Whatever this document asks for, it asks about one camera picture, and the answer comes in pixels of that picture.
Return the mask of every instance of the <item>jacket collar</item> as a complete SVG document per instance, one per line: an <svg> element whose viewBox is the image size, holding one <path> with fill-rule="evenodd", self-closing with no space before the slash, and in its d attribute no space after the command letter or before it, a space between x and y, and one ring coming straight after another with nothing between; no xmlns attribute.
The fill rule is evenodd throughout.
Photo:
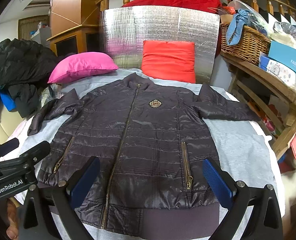
<svg viewBox="0 0 296 240"><path fill-rule="evenodd" d="M138 76L136 73L132 73L128 76L126 76L124 79L124 84L127 87L130 88L136 88L138 84L141 84L141 89L146 89L148 86L153 85L154 82L152 82L149 78L143 78Z"/></svg>

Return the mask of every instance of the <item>wall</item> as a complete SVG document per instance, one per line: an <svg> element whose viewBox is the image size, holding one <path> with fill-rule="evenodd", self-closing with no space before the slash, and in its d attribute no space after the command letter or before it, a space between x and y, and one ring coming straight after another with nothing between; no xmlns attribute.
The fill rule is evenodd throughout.
<svg viewBox="0 0 296 240"><path fill-rule="evenodd" d="M13 40L14 38L18 38L18 20L19 19L48 14L48 11L49 11L48 7L29 8L17 14L17 17L15 19L12 19L6 22L1 22L0 23L0 42L7 38L9 38L10 40Z"/></svg>
<svg viewBox="0 0 296 240"><path fill-rule="evenodd" d="M8 21L0 24L0 42L9 38L14 39L17 38L17 27L18 27L18 19Z"/></svg>

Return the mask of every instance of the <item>jacket sleeve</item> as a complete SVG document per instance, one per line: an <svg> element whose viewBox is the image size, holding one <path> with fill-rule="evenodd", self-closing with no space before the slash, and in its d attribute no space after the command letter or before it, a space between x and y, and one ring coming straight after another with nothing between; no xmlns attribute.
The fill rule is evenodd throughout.
<svg viewBox="0 0 296 240"><path fill-rule="evenodd" d="M34 135L41 129L42 122L52 120L62 114L75 114L81 110L91 99L91 95L85 95L82 99L78 98L75 89L70 90L60 99L49 101L42 109L33 117L29 126L27 135Z"/></svg>
<svg viewBox="0 0 296 240"><path fill-rule="evenodd" d="M200 118L230 121L260 120L248 105L227 100L207 84L202 85L199 95L195 96L192 107L199 113Z"/></svg>

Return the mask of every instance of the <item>pink pillow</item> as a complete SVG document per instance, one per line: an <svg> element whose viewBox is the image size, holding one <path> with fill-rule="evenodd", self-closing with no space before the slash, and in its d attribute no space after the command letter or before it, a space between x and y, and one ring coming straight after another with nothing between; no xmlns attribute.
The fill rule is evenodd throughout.
<svg viewBox="0 0 296 240"><path fill-rule="evenodd" d="M106 74L118 69L112 58L101 52L71 55L57 64L48 83L69 83L80 78Z"/></svg>

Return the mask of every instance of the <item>blue gripper pad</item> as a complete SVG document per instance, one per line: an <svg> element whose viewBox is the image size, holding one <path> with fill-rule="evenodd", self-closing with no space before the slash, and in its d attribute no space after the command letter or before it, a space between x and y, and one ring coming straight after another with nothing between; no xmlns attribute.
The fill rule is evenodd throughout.
<svg viewBox="0 0 296 240"><path fill-rule="evenodd" d="M209 186L211 187L221 206L223 208L230 209L232 207L234 193L225 183L223 177L220 175L220 173L222 174L223 171L214 163L213 160L212 162L213 164L208 158L203 160L203 175L206 178Z"/></svg>
<svg viewBox="0 0 296 240"><path fill-rule="evenodd" d="M68 181L71 188L68 189L70 195L70 206L75 209L80 207L90 191L95 179L100 171L100 161L96 157L90 157L87 163L74 174Z"/></svg>

